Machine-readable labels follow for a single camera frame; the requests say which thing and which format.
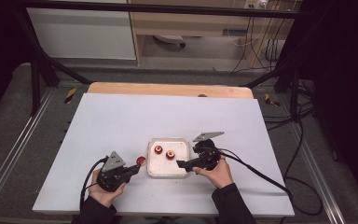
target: black controller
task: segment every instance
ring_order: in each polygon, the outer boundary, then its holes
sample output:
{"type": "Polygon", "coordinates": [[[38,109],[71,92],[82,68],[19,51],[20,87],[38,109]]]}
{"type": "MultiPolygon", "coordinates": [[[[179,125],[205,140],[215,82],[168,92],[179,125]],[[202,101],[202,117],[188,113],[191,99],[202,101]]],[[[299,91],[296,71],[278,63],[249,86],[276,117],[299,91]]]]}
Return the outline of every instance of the black controller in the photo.
{"type": "Polygon", "coordinates": [[[199,141],[193,146],[193,150],[199,154],[198,158],[190,161],[176,161],[179,168],[185,168],[186,172],[192,171],[193,167],[212,170],[220,160],[220,152],[217,147],[214,146],[214,142],[211,139],[199,141]]]}
{"type": "Polygon", "coordinates": [[[126,163],[116,152],[108,158],[98,175],[98,185],[109,192],[115,192],[122,183],[129,183],[133,175],[137,175],[140,166],[124,167],[126,163]]]}

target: person's right hand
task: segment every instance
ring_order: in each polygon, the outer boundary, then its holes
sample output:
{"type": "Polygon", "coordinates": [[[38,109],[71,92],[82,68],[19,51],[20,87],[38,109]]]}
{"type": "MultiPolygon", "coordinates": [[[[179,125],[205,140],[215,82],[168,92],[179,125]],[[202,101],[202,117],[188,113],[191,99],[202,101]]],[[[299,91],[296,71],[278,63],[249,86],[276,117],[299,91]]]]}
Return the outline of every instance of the person's right hand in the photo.
{"type": "Polygon", "coordinates": [[[226,157],[223,155],[220,157],[219,162],[212,171],[204,170],[199,167],[193,167],[193,171],[198,175],[207,177],[219,189],[234,183],[229,165],[226,162],[226,157]]]}

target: white plastic container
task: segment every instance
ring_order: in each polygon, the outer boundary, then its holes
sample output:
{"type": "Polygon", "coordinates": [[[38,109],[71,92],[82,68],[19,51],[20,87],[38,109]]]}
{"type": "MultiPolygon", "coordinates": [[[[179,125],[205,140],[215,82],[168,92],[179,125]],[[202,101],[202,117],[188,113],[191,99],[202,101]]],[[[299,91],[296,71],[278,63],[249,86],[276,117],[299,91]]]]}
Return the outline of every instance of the white plastic container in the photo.
{"type": "Polygon", "coordinates": [[[188,161],[190,158],[189,143],[184,138],[153,138],[149,141],[147,150],[147,172],[156,178],[181,178],[187,175],[179,168],[176,161],[188,161]],[[162,152],[157,154],[155,147],[161,146],[162,152]],[[167,151],[172,150],[175,157],[167,159],[167,151]]]}

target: metal bracket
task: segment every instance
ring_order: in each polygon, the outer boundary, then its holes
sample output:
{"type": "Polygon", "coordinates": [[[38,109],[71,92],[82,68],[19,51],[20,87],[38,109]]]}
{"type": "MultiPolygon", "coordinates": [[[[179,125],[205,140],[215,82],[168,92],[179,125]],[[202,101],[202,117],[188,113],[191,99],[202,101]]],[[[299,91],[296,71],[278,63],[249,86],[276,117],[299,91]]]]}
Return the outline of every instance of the metal bracket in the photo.
{"type": "Polygon", "coordinates": [[[103,172],[114,170],[118,167],[124,166],[125,164],[126,162],[124,162],[123,159],[121,159],[121,157],[114,151],[103,166],[103,172]]]}
{"type": "Polygon", "coordinates": [[[211,139],[213,137],[222,135],[225,132],[215,132],[215,133],[201,133],[198,137],[196,137],[193,142],[200,142],[200,141],[205,141],[208,139],[211,139]]]}

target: person's left hand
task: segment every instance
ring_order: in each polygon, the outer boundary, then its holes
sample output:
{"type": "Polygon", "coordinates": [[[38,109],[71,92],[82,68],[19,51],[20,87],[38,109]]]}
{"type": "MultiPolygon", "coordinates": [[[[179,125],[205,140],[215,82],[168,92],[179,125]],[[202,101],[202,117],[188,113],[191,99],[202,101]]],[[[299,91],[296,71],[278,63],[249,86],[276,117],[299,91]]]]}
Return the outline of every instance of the person's left hand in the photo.
{"type": "MultiPolygon", "coordinates": [[[[92,181],[91,184],[97,183],[98,173],[100,173],[101,169],[95,170],[92,173],[92,181]]],[[[112,205],[113,200],[118,197],[118,195],[122,194],[124,191],[124,187],[126,183],[122,183],[120,187],[115,192],[108,192],[96,184],[89,187],[89,196],[95,199],[97,202],[101,203],[105,207],[110,207],[112,205]]]]}

